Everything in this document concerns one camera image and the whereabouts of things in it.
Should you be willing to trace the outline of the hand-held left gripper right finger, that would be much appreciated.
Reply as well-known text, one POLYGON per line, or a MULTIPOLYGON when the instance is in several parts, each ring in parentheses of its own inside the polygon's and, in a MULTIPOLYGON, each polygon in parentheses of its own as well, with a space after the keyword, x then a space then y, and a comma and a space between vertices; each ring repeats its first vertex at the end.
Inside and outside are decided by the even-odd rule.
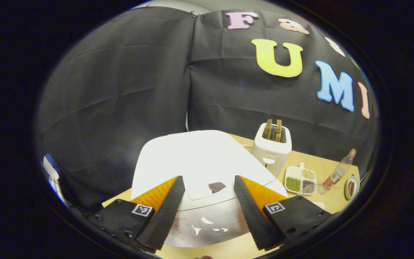
POLYGON ((259 250, 297 246, 333 217, 301 195, 286 198, 243 176, 235 176, 234 192, 259 250))

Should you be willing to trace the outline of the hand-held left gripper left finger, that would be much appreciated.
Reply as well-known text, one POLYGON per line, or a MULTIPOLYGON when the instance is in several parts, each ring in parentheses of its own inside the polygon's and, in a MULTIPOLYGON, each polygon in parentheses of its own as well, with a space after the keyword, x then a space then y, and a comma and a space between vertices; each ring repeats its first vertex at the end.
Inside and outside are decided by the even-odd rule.
POLYGON ((128 246, 156 252, 171 230, 184 192, 184 179, 176 176, 130 201, 115 199, 88 219, 128 246))

